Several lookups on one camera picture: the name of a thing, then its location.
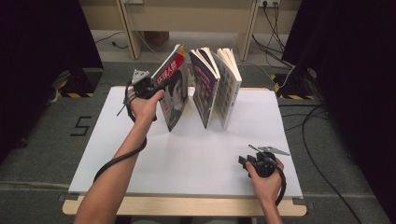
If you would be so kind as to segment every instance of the right hand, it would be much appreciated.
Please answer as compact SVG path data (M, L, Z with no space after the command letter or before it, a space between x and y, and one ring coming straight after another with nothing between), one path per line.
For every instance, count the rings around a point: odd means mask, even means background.
M276 165L283 170L284 166L280 160L276 159ZM250 162L247 162L246 166L253 182L254 194L256 194L257 198L263 203L275 204L276 196L282 187L282 178L279 172L275 170L272 175L262 178L256 173Z
M131 109L134 112L134 116L136 120L152 120L155 116L155 112L157 109L157 103L159 100L163 98L164 91L157 91L151 98L149 99L141 99L134 98L131 101Z

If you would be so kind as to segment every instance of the handheld controller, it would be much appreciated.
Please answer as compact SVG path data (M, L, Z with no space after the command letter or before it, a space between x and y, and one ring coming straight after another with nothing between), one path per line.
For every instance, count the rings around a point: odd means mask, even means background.
M256 169L256 173L260 177L268 177L270 176L275 168L276 168L276 157L274 153L271 152L258 152L256 153L257 159L253 156L247 155L247 158L243 158L239 156L238 162L242 164L242 167L247 170L246 162L249 161L254 169Z
M125 87L125 98L123 101L124 106L127 108L128 116L135 121L134 113L131 109L131 101L135 98L149 99L157 91L165 90L165 87L169 84L169 78L165 78L158 86L154 86L152 79L149 76L149 72L142 72L134 70L132 80L128 82ZM129 87L133 86L134 91L132 94L128 94Z

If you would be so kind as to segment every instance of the metal clip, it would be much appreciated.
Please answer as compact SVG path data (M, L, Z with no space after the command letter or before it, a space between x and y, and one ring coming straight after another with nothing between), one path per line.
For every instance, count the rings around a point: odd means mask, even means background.
M274 147L258 147L259 150L272 152L279 155L289 156L290 154Z

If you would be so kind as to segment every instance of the book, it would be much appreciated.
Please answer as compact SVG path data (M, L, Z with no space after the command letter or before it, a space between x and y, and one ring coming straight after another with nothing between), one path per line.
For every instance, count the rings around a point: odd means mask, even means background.
M232 49L218 49L216 54L213 53L213 58L220 74L215 108L218 112L222 128L227 129L242 84L242 78L239 74Z
M192 49L190 52L195 91L192 96L204 127L209 125L219 86L219 69L209 48Z
M242 78L231 49L194 49L189 52L195 77L193 100L206 128L216 108L222 128L227 129Z
M165 87L165 94L160 101L169 132L176 126L188 100L188 75L184 45L177 44L168 58L151 76L154 87L169 78L169 84Z

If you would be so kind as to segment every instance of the person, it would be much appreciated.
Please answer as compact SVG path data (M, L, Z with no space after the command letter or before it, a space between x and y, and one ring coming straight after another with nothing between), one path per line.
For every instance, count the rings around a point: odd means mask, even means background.
M163 94L164 91L158 91L148 100L134 98L131 101L131 109L135 115L134 126L125 137L114 158L131 152L142 145L155 116L156 104L163 98ZM115 163L99 175L78 208L74 220L75 224L114 222L128 188L137 158L138 153ZM281 161L277 161L277 164L283 169ZM281 186L279 174L275 171L273 175L261 178L250 163L247 163L247 170L251 175L254 193L260 201L267 223L282 223L275 205L276 195Z

